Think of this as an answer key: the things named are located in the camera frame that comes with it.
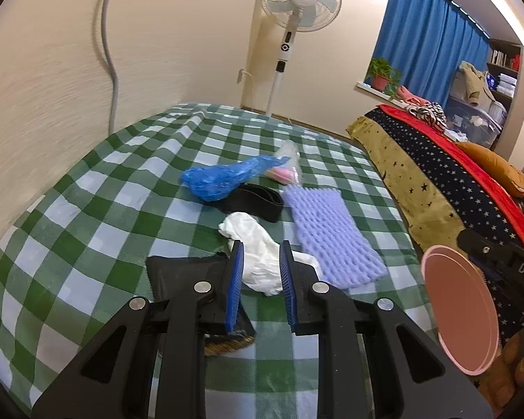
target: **pink object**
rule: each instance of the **pink object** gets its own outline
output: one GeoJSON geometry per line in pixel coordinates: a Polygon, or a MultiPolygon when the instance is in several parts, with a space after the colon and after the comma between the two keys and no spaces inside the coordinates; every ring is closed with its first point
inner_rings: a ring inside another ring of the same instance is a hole
{"type": "Polygon", "coordinates": [[[386,77],[383,77],[382,75],[377,75],[373,77],[373,81],[370,83],[370,86],[372,86],[372,88],[375,88],[376,91],[383,92],[386,88],[386,85],[388,85],[389,82],[390,80],[386,77]]]}
{"type": "Polygon", "coordinates": [[[423,99],[423,97],[412,94],[405,86],[398,86],[397,94],[398,97],[400,97],[406,104],[423,107],[424,105],[430,103],[428,100],[423,99]]]}
{"type": "Polygon", "coordinates": [[[281,184],[294,184],[295,172],[285,167],[274,167],[266,170],[265,175],[281,184]]]}
{"type": "Polygon", "coordinates": [[[421,274],[448,357],[466,375],[480,375],[498,349],[497,310],[481,274],[456,250],[432,246],[421,274]]]}

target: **blue plastic bag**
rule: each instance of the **blue plastic bag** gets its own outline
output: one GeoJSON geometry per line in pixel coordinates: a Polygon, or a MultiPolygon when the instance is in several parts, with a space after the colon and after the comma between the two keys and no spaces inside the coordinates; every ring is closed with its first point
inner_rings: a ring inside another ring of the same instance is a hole
{"type": "Polygon", "coordinates": [[[227,197],[234,188],[265,172],[267,169],[283,165],[288,157],[276,159],[274,156],[256,156],[244,162],[211,167],[192,167],[180,175],[180,180],[190,191],[204,201],[217,201],[227,197]]]}

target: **pink round lid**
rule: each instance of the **pink round lid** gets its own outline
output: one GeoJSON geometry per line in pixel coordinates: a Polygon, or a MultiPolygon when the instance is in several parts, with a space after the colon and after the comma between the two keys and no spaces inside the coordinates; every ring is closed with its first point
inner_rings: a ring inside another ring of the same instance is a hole
{"type": "Polygon", "coordinates": [[[481,274],[456,250],[430,247],[421,273],[449,358],[468,375],[480,375],[498,349],[497,311],[481,274]]]}

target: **window sill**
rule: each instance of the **window sill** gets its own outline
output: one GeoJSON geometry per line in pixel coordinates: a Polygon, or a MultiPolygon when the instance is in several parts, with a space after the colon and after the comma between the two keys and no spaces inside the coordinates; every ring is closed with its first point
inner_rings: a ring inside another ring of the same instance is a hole
{"type": "Polygon", "coordinates": [[[366,83],[361,83],[361,82],[358,82],[357,85],[355,85],[356,88],[361,88],[362,90],[368,92],[368,93],[371,93],[371,94],[374,94],[375,96],[378,96],[380,97],[381,99],[384,99],[386,101],[388,101],[388,103],[390,105],[394,105],[396,107],[399,107],[403,110],[406,109],[407,107],[407,104],[404,103],[404,102],[400,102],[399,100],[396,100],[396,99],[392,99],[390,96],[388,96],[387,94],[384,94],[384,93],[381,93],[380,91],[377,91],[376,89],[374,88],[371,88],[369,85],[367,85],[366,83]]]}

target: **electric fan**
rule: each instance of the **electric fan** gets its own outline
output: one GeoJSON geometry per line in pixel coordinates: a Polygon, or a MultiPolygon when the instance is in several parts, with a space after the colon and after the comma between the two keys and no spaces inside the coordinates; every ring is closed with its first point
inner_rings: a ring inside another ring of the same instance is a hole
{"type": "Polygon", "coordinates": [[[260,0],[264,12],[285,28],[275,68],[266,116],[271,117],[271,108],[277,96],[285,70],[291,57],[291,49],[297,32],[316,31],[330,24],[340,12],[341,0],[260,0]]]}

